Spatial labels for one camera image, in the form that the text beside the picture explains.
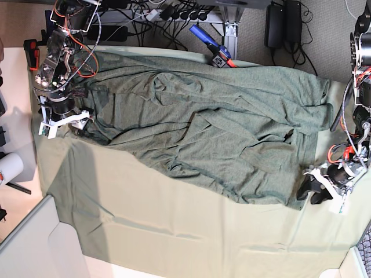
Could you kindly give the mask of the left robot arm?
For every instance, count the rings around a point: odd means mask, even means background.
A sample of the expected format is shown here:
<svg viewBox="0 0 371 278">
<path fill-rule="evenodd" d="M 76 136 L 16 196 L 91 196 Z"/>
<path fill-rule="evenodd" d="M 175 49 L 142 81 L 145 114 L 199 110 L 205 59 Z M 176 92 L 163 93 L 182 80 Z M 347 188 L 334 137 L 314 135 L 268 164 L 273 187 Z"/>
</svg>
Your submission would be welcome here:
<svg viewBox="0 0 371 278">
<path fill-rule="evenodd" d="M 357 182 L 370 171 L 370 2 L 357 18 L 350 34 L 352 77 L 330 127 L 341 126 L 347 139 L 332 145 L 327 161 L 305 169 L 305 179 L 296 193 L 298 201 L 311 196 L 311 204 L 330 200 L 331 210 L 342 214 Z"/>
</svg>

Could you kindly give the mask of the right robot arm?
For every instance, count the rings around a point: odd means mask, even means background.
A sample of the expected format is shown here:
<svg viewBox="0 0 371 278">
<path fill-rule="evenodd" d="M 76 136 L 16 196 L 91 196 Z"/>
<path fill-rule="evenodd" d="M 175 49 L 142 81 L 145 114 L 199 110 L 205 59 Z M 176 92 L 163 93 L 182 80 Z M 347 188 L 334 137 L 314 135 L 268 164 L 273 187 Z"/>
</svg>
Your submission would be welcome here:
<svg viewBox="0 0 371 278">
<path fill-rule="evenodd" d="M 90 119 L 87 109 L 77 108 L 75 100 L 85 98 L 84 90 L 73 89 L 72 80 L 93 57 L 79 36 L 99 19 L 100 1 L 56 1 L 50 15 L 55 29 L 46 42 L 46 57 L 35 75 L 33 90 L 41 106 L 39 134 L 55 138 L 59 127 L 84 129 Z"/>
</svg>

